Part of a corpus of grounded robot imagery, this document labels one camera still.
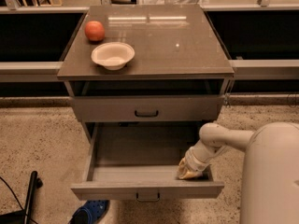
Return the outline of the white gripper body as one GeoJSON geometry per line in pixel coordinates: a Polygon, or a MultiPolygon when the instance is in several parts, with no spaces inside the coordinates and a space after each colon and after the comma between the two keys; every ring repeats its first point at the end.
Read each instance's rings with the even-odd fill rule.
{"type": "Polygon", "coordinates": [[[190,147],[185,153],[185,169],[193,174],[200,174],[209,165],[212,157],[210,148],[207,147],[190,147]]]}

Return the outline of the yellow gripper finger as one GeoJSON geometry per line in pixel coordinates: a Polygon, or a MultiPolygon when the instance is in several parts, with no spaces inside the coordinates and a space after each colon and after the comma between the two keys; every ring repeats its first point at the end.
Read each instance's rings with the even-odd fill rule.
{"type": "Polygon", "coordinates": [[[184,158],[178,164],[177,177],[178,179],[185,179],[187,174],[186,160],[184,158]]]}
{"type": "Polygon", "coordinates": [[[203,176],[202,172],[191,172],[191,171],[188,171],[184,175],[184,179],[195,179],[195,178],[199,178],[199,177],[202,177],[202,176],[203,176]]]}

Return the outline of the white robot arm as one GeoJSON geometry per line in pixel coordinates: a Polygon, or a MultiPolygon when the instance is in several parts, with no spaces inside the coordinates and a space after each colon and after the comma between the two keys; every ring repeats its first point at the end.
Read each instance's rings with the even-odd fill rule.
{"type": "Polygon", "coordinates": [[[299,124],[274,122],[256,131],[207,123],[178,165],[178,178],[199,177],[227,147],[245,153],[240,224],[299,224],[299,124]]]}

